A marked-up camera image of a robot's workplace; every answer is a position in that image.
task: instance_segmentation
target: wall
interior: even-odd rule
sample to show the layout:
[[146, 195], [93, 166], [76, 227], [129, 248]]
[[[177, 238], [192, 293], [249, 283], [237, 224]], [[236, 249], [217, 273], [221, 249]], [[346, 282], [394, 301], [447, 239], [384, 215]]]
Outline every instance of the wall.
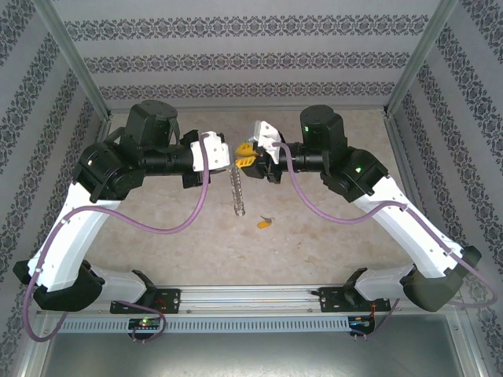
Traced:
[[112, 110], [381, 106], [439, 0], [53, 2]]
[[12, 273], [46, 238], [101, 120], [28, 0], [0, 1], [0, 376], [24, 334]]
[[[424, 212], [455, 239], [477, 246], [479, 269], [500, 288], [502, 4], [457, 4], [395, 114]], [[473, 277], [462, 293], [470, 302], [489, 295]], [[500, 300], [469, 312], [490, 375], [503, 375], [502, 307]]]

